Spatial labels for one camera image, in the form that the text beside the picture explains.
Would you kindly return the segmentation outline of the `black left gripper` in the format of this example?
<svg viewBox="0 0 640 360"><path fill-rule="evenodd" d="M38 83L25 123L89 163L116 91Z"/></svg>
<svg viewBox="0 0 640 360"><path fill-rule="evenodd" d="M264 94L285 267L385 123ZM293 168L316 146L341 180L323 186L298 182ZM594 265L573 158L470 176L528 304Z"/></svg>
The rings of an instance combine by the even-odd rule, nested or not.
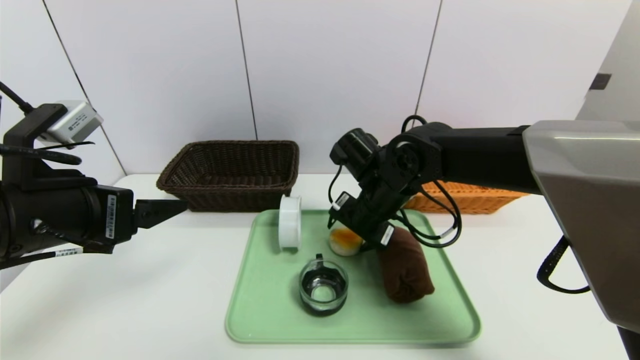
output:
<svg viewBox="0 0 640 360"><path fill-rule="evenodd" d="M134 207L130 189L100 184L48 184L26 205L25 253L74 244L110 254L134 227L150 229L188 210L179 199L138 199Z"/></svg>

